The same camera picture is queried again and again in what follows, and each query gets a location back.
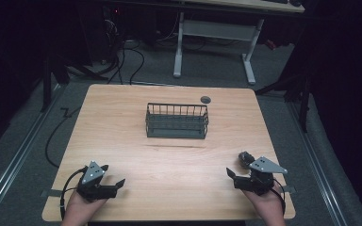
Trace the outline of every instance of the cable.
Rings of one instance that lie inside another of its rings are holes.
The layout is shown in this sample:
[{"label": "cable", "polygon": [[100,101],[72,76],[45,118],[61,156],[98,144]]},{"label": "cable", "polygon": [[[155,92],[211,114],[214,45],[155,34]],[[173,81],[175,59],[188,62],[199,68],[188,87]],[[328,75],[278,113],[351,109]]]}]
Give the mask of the cable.
[{"label": "cable", "polygon": [[154,83],[154,82],[133,81],[132,83],[133,83],[133,84],[149,85],[149,86],[161,86],[161,87],[184,87],[183,85],[165,84],[165,83]]},{"label": "cable", "polygon": [[284,197],[281,197],[280,193],[278,193],[278,191],[274,190],[273,188],[270,188],[270,191],[271,191],[272,193],[274,193],[274,194],[278,197],[278,199],[281,201],[282,214],[284,215],[284,214],[285,214],[285,210],[286,210],[285,190],[284,190],[284,188],[281,186],[281,184],[280,184],[276,179],[274,179],[274,181],[275,181],[278,185],[280,185]]},{"label": "cable", "polygon": [[140,40],[126,40],[126,41],[124,42],[123,47],[125,46],[125,44],[126,44],[127,42],[134,42],[134,41],[137,43],[137,45],[136,45],[136,46],[133,46],[133,47],[127,47],[127,49],[137,49],[138,47],[140,47]]},{"label": "cable", "polygon": [[54,134],[56,133],[56,131],[58,130],[58,128],[61,126],[61,124],[63,124],[67,119],[71,118],[72,115],[77,112],[79,109],[81,109],[81,106],[78,107],[76,110],[74,110],[70,115],[67,115],[67,111],[69,110],[69,108],[61,108],[62,110],[64,109],[65,110],[65,113],[64,113],[64,119],[57,125],[57,127],[54,129],[54,131],[51,133],[51,135],[49,136],[48,140],[46,141],[46,144],[45,144],[45,157],[46,157],[46,160],[54,167],[58,168],[58,164],[54,163],[50,157],[49,157],[49,154],[48,154],[48,148],[49,148],[49,143],[51,142],[51,139],[52,137],[54,136]]},{"label": "cable", "polygon": [[180,16],[180,13],[178,12],[178,13],[177,13],[177,16],[175,17],[175,22],[174,22],[173,29],[172,29],[172,31],[169,33],[169,35],[168,35],[166,38],[163,38],[163,39],[160,39],[160,40],[156,40],[156,42],[161,41],[161,40],[168,40],[168,39],[172,39],[172,38],[174,38],[174,37],[177,37],[176,35],[172,36],[172,34],[174,33],[175,28],[177,27],[177,22],[178,22],[179,16]]},{"label": "cable", "polygon": [[74,190],[74,189],[77,189],[77,187],[72,187],[72,188],[66,189],[65,192],[68,192],[69,190]]},{"label": "cable", "polygon": [[197,48],[187,48],[184,44],[183,44],[183,48],[186,50],[191,50],[191,51],[198,51],[202,48],[204,48],[206,46],[206,38],[205,37],[190,37],[189,40],[203,40],[203,43],[201,46],[197,47]]},{"label": "cable", "polygon": [[117,26],[112,21],[110,21],[109,19],[105,19],[105,22],[108,22],[110,24],[110,30],[108,32],[111,32],[111,30],[113,28],[115,28],[114,33],[116,34],[117,33]]},{"label": "cable", "polygon": [[238,44],[238,43],[242,42],[242,40],[230,40],[227,43],[221,43],[221,42],[214,41],[214,40],[217,40],[217,39],[208,39],[207,42],[216,44],[216,45],[221,45],[221,46],[234,45],[234,44]]},{"label": "cable", "polygon": [[140,70],[140,68],[142,68],[143,66],[143,63],[145,62],[145,57],[143,56],[143,54],[137,50],[134,50],[134,49],[124,49],[124,50],[129,50],[129,51],[133,51],[133,52],[136,52],[137,54],[139,54],[141,57],[142,57],[142,62],[140,64],[140,66],[137,68],[137,70],[131,74],[131,77],[130,77],[130,85],[132,85],[132,79],[134,78],[135,74]]},{"label": "cable", "polygon": [[[166,39],[166,40],[171,40],[171,39],[174,39],[174,38],[176,38],[176,37],[177,37],[177,36],[173,36],[173,37],[170,37],[170,38],[168,38],[168,39]],[[164,47],[173,47],[173,46],[177,45],[177,41],[173,41],[172,44],[163,44],[163,43],[161,43],[161,42],[166,41],[166,40],[158,41],[156,44],[158,44],[158,45],[160,45],[160,46],[164,46]]]},{"label": "cable", "polygon": [[120,84],[123,84],[123,79],[122,79],[122,74],[120,73],[120,69],[123,67],[124,64],[124,60],[125,60],[125,53],[124,53],[124,45],[123,45],[123,60],[122,60],[122,64],[119,66],[119,64],[117,64],[117,71],[111,75],[111,77],[107,80],[107,84],[109,84],[111,82],[111,80],[113,80],[114,76],[116,76],[116,74],[119,74],[119,79],[120,79]]},{"label": "cable", "polygon": [[66,214],[66,209],[65,209],[65,206],[64,206],[64,194],[66,193],[66,191],[68,190],[71,190],[72,188],[70,189],[67,189],[67,186],[69,185],[70,181],[78,174],[78,173],[85,173],[87,171],[88,167],[85,166],[83,169],[79,169],[77,170],[76,172],[74,172],[70,177],[69,179],[67,179],[67,182],[66,184],[64,185],[63,187],[63,190],[61,191],[61,196],[60,196],[60,214],[61,214],[61,219],[64,219],[64,215]]}]

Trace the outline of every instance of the white desk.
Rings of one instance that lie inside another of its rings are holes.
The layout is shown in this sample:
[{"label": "white desk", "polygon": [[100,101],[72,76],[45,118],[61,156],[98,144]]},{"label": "white desk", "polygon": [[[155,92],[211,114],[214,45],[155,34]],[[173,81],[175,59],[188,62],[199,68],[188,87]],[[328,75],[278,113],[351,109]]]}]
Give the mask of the white desk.
[{"label": "white desk", "polygon": [[[263,10],[277,10],[284,12],[304,12],[304,8],[294,7],[291,4],[280,4],[261,0],[185,0],[184,2],[204,3],[224,5],[228,7],[254,8]],[[174,77],[180,77],[182,71],[182,41],[184,35],[201,36],[228,40],[245,40],[249,41],[249,47],[246,54],[242,55],[242,62],[245,67],[248,83],[255,84],[255,76],[252,70],[251,57],[257,43],[258,36],[264,20],[258,20],[256,26],[236,25],[236,24],[220,24],[211,22],[202,22],[195,20],[185,20],[184,13],[180,13],[178,28],[178,43],[175,54]]]}]

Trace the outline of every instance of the desk leg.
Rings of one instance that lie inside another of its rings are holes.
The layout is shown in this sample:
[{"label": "desk leg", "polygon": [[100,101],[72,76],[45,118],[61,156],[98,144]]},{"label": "desk leg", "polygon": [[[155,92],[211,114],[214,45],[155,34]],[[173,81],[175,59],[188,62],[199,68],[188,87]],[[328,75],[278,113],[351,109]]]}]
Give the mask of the desk leg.
[{"label": "desk leg", "polygon": [[174,77],[181,76],[183,32],[184,32],[184,12],[180,12],[180,22],[178,25],[177,52],[175,53],[175,62],[174,62],[174,74],[173,74]]},{"label": "desk leg", "polygon": [[247,54],[242,55],[243,65],[245,66],[245,72],[246,76],[248,77],[248,83],[250,85],[255,84],[255,75],[252,71],[252,65],[251,65],[251,56],[254,52],[255,45],[257,43],[258,36],[260,35],[261,27],[263,26],[264,19],[261,19],[258,21],[257,26],[255,28],[255,32],[252,37],[251,45],[249,46],[249,51]]}]

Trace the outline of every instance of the black wire basket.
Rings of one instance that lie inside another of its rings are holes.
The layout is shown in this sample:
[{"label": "black wire basket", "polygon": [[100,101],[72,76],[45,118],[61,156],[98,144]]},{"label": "black wire basket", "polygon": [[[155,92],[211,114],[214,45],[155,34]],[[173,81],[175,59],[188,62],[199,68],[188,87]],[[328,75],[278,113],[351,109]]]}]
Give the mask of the black wire basket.
[{"label": "black wire basket", "polygon": [[207,134],[207,105],[148,103],[147,137],[200,138]]}]

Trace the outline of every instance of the round hole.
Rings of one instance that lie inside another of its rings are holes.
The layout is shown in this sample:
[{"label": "round hole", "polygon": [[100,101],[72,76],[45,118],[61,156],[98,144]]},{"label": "round hole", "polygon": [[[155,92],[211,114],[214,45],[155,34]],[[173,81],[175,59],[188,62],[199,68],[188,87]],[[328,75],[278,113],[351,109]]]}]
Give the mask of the round hole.
[{"label": "round hole", "polygon": [[210,97],[208,97],[208,96],[203,96],[203,97],[201,97],[201,102],[202,102],[203,104],[210,104],[211,99],[210,99]]}]

